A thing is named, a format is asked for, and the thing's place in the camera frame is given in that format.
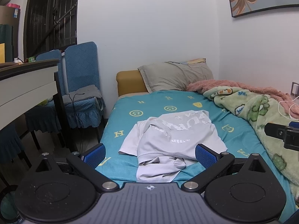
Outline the light grey printed t-shirt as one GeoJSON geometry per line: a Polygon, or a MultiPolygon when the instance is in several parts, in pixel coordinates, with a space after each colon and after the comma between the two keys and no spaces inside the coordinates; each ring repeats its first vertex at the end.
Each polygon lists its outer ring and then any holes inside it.
{"type": "Polygon", "coordinates": [[[138,121],[124,139],[119,154],[137,157],[138,182],[169,183],[194,164],[198,144],[216,153],[227,150],[209,113],[190,110],[138,121]]]}

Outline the blue covered chair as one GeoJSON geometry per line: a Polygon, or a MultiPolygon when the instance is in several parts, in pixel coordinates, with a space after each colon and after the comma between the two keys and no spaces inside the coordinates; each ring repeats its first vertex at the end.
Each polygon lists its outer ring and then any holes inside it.
{"type": "MultiPolygon", "coordinates": [[[[68,92],[88,85],[96,85],[100,90],[97,46],[93,41],[69,46],[65,50],[65,66],[68,92]]],[[[94,128],[97,142],[100,142],[98,127],[104,116],[105,102],[90,98],[65,105],[71,128],[94,128]]]]}
{"type": "Polygon", "coordinates": [[[39,103],[25,113],[27,129],[31,133],[33,142],[39,151],[41,147],[36,137],[36,132],[41,131],[42,133],[59,134],[62,132],[65,123],[65,113],[62,109],[62,94],[64,93],[62,53],[60,50],[52,50],[36,57],[37,62],[44,60],[58,61],[58,71],[54,73],[57,94],[39,103]]]}

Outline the cardboard box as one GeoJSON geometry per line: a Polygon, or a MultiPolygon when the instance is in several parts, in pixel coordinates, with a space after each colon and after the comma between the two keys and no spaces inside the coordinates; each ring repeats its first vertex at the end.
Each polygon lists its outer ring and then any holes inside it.
{"type": "Polygon", "coordinates": [[[14,7],[0,6],[0,23],[13,27],[14,56],[18,56],[18,29],[20,20],[20,10],[14,7]]]}

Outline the white desk black frame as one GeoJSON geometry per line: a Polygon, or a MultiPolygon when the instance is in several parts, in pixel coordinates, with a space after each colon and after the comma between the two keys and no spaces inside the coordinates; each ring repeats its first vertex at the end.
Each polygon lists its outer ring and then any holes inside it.
{"type": "Polygon", "coordinates": [[[52,96],[62,128],[62,142],[74,152],[78,149],[71,138],[59,84],[58,64],[57,59],[52,59],[22,65],[10,63],[1,68],[1,128],[52,96]]]}

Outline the dark barred window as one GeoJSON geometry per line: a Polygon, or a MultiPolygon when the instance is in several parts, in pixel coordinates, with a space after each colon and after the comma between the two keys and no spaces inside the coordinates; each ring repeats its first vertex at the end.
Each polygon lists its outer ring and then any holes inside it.
{"type": "Polygon", "coordinates": [[[24,58],[51,50],[64,51],[77,44],[78,0],[27,0],[24,29],[24,58]]]}

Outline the green cartoon fleece blanket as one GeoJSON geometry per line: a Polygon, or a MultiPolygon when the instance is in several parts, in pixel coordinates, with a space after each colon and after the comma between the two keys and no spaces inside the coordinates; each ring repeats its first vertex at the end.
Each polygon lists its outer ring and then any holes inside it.
{"type": "Polygon", "coordinates": [[[289,119],[281,115],[284,108],[277,100],[268,94],[229,86],[211,88],[203,96],[248,121],[277,169],[289,181],[298,185],[298,152],[284,148],[282,140],[267,136],[264,131],[269,122],[281,125],[290,123],[289,119]]]}

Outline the teal patterned bed sheet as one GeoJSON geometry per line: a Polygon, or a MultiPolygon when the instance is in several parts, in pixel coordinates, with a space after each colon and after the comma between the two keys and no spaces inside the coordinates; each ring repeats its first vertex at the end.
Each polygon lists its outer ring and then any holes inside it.
{"type": "Polygon", "coordinates": [[[286,193],[286,205],[280,216],[283,223],[296,211],[289,181],[274,166],[253,127],[248,121],[222,109],[203,95],[189,91],[156,91],[152,94],[119,99],[110,114],[101,142],[106,148],[106,157],[96,170],[122,186],[124,182],[135,182],[138,160],[135,156],[122,155],[118,151],[133,126],[149,117],[189,110],[206,110],[217,129],[218,136],[236,157],[246,158],[251,153],[262,155],[265,162],[279,180],[286,193]]]}

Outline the pink fluffy blanket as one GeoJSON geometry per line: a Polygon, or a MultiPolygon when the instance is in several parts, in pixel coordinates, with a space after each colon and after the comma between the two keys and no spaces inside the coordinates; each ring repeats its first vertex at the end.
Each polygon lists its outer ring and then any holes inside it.
{"type": "Polygon", "coordinates": [[[288,111],[290,110],[291,116],[293,118],[298,118],[298,105],[293,105],[294,102],[291,102],[292,98],[290,94],[283,93],[273,87],[256,87],[231,80],[207,79],[197,81],[195,83],[190,83],[187,86],[186,91],[198,91],[200,94],[203,94],[204,92],[217,86],[242,88],[244,90],[249,90],[253,93],[270,95],[271,98],[274,98],[278,102],[281,102],[280,105],[284,108],[285,113],[288,113],[288,111]]]}

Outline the wall power socket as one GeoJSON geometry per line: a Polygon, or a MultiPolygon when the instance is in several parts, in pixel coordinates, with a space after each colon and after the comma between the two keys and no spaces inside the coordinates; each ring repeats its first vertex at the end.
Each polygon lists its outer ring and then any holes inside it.
{"type": "Polygon", "coordinates": [[[292,82],[291,93],[292,96],[296,97],[299,94],[299,83],[292,82]]]}

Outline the grey pillow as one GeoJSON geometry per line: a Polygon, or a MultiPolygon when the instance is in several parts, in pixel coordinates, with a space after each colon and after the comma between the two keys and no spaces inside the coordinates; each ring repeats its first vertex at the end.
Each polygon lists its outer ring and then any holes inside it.
{"type": "Polygon", "coordinates": [[[161,62],[138,68],[149,93],[185,91],[190,83],[213,79],[205,58],[185,62],[161,62]]]}

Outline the grey cloth on chair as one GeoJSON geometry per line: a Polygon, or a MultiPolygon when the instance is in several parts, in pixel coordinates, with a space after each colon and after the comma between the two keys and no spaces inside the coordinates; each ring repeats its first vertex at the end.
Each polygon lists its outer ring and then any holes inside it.
{"type": "Polygon", "coordinates": [[[90,98],[102,99],[100,90],[94,84],[79,88],[62,96],[65,105],[90,98]]]}

